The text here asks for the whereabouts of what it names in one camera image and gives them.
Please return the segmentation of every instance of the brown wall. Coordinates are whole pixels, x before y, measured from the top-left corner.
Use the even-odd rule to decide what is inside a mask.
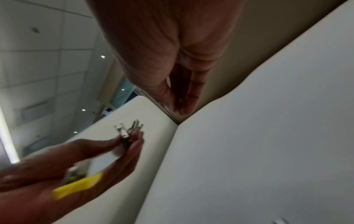
[[[198,110],[236,88],[254,69],[343,2],[248,0],[230,46],[210,73]]]

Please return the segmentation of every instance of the person's left hand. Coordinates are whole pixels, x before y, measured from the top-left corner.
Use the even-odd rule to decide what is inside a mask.
[[[97,198],[129,176],[143,146],[143,132],[133,131],[126,153],[109,166],[93,187],[54,200],[52,192],[61,186],[66,170],[74,163],[117,147],[120,136],[107,141],[79,139],[48,147],[44,153],[25,159],[0,173],[0,220],[2,224],[49,224]]]

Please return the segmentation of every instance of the drop ceiling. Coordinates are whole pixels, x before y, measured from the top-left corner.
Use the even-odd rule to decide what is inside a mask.
[[[20,156],[92,124],[112,63],[84,0],[0,1],[0,104]]]

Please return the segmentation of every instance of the yellow strip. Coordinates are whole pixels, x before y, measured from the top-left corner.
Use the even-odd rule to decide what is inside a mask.
[[[63,197],[68,196],[69,194],[89,189],[95,186],[100,181],[101,177],[102,177],[102,172],[78,180],[76,182],[64,185],[62,187],[59,187],[53,191],[53,197],[55,200],[59,200],[62,199]]]

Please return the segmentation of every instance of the fluorescent light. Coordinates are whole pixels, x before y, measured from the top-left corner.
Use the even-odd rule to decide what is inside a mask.
[[[0,106],[0,139],[12,164],[20,161]]]

